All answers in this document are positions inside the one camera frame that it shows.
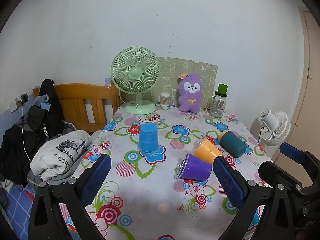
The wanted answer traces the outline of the dark teal cup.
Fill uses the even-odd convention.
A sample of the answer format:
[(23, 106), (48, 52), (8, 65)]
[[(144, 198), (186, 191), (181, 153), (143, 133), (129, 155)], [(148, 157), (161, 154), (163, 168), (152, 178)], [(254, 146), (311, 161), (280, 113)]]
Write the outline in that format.
[(232, 131), (223, 131), (218, 136), (219, 144), (234, 158), (241, 157), (246, 151), (246, 144)]

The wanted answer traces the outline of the orange plastic cup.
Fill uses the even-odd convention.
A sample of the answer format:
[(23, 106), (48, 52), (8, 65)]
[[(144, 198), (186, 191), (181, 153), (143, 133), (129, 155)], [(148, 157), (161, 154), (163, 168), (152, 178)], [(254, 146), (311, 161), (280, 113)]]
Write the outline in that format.
[(195, 142), (193, 155), (212, 164), (216, 157), (222, 156), (222, 153), (208, 138), (204, 138)]

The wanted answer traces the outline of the purple plastic cup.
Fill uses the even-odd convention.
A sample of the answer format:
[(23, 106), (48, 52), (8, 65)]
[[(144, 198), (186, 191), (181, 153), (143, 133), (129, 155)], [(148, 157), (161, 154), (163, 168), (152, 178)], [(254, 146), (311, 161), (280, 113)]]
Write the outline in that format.
[(199, 157), (186, 152), (178, 159), (175, 169), (175, 178), (206, 181), (212, 173), (212, 168), (212, 163), (208, 163)]

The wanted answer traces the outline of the blue plastic cup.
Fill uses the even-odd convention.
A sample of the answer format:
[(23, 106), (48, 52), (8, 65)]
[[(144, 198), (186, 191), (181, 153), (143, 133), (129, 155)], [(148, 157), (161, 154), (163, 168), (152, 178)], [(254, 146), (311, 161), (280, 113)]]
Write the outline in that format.
[(157, 126), (152, 123), (142, 124), (138, 139), (138, 149), (144, 153), (154, 153), (158, 150)]

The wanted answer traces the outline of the beige door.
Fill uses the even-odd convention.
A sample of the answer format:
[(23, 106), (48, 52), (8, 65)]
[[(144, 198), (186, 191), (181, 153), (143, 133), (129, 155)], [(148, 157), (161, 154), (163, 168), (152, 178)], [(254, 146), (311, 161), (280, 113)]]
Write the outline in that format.
[(304, 36), (304, 70), (286, 142), (319, 158), (319, 25), (308, 9), (298, 9)]

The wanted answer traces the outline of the white floor fan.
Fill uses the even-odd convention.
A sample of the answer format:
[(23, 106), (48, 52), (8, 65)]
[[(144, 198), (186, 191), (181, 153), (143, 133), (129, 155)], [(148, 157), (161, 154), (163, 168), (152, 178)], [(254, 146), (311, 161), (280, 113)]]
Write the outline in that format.
[(271, 109), (264, 109), (259, 115), (262, 122), (257, 142), (266, 146), (278, 146), (288, 137), (291, 130), (291, 121), (283, 111), (273, 112)]

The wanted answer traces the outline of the white printed t-shirt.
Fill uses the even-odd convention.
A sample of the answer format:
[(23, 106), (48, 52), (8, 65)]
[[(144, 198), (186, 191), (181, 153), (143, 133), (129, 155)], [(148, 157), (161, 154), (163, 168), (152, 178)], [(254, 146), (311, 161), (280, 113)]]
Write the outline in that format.
[(91, 136), (83, 130), (72, 131), (45, 142), (33, 157), (30, 169), (42, 181), (66, 178), (91, 144)]

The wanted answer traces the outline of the floral tablecloth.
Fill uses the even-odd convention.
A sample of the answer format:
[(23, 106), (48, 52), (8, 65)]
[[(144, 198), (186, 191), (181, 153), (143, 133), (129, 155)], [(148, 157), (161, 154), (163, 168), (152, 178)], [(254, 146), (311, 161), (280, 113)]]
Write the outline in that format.
[[(147, 123), (157, 126), (159, 148), (154, 153), (138, 149), (140, 126)], [(264, 185), (258, 168), (268, 156), (234, 114), (217, 119), (205, 109), (183, 113), (170, 105), (134, 116), (119, 108), (74, 174), (80, 176), (101, 154), (111, 157), (111, 170), (86, 208), (100, 233), (106, 239), (218, 239), (237, 209), (216, 176), (201, 182), (176, 179), (175, 169), (196, 141), (208, 138), (219, 147), (217, 138), (225, 130), (247, 146), (239, 158), (223, 152), (227, 163), (246, 179)]]

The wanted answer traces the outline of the glass bottle green cap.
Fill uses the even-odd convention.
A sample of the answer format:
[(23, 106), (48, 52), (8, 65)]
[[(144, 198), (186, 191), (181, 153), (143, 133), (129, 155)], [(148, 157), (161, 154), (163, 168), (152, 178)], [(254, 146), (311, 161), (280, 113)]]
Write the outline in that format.
[(223, 116), (227, 101), (227, 89), (227, 85), (220, 83), (214, 95), (208, 100), (207, 108), (210, 115), (214, 118), (221, 118)]

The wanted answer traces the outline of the black clothes pile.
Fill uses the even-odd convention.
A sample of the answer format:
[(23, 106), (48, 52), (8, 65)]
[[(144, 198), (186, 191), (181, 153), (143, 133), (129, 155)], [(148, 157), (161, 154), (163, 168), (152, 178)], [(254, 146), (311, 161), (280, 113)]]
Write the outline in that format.
[(3, 135), (1, 176), (26, 186), (29, 164), (40, 147), (48, 140), (73, 130), (75, 127), (65, 122), (54, 81), (45, 79), (33, 105)]

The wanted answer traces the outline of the wooden bed headboard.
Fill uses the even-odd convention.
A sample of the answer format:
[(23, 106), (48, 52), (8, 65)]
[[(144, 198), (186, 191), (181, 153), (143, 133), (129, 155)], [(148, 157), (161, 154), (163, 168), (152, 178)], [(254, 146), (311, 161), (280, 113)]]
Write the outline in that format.
[(65, 129), (71, 122), (86, 132), (102, 130), (107, 124), (105, 100), (111, 100), (113, 113), (122, 105), (119, 89), (114, 85), (96, 86), (86, 83), (56, 85), (45, 79), (40, 88), (33, 89), (34, 103), (29, 108), (27, 123), (36, 133), (49, 138)]

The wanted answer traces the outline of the purple plush toy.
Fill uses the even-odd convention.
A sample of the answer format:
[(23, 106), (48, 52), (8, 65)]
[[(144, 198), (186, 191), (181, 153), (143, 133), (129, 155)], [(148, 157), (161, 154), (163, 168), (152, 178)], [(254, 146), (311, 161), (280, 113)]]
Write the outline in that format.
[(178, 105), (181, 112), (199, 113), (203, 99), (199, 74), (188, 73), (178, 84)]

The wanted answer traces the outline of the cotton swab jar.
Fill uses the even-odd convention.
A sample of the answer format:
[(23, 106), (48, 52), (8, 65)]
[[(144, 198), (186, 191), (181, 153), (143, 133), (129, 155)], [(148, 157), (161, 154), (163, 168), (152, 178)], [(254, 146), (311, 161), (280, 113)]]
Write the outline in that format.
[(170, 104), (170, 93), (161, 92), (159, 97), (159, 103), (161, 106), (168, 107), (168, 105)]

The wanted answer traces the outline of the patterned beige board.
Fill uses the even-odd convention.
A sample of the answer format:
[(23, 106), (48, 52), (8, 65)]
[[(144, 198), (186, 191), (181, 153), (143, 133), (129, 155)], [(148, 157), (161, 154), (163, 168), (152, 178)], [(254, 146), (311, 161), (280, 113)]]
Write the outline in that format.
[(158, 59), (160, 62), (159, 78), (157, 83), (150, 91), (146, 92), (143, 98), (157, 103), (159, 102), (161, 92), (166, 92), (170, 94), (170, 102), (177, 104), (179, 76), (183, 73), (197, 73), (202, 83), (202, 107), (206, 107), (209, 98), (214, 94), (218, 66), (173, 57), (159, 57)]

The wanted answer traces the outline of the green desk fan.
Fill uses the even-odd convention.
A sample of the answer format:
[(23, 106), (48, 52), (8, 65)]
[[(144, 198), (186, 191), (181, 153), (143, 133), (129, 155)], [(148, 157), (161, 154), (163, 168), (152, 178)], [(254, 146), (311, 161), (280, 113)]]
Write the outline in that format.
[(143, 47), (130, 47), (121, 51), (111, 64), (114, 85), (123, 93), (135, 98), (126, 102), (124, 110), (135, 115), (146, 115), (156, 110), (156, 105), (143, 96), (156, 84), (160, 74), (158, 57)]

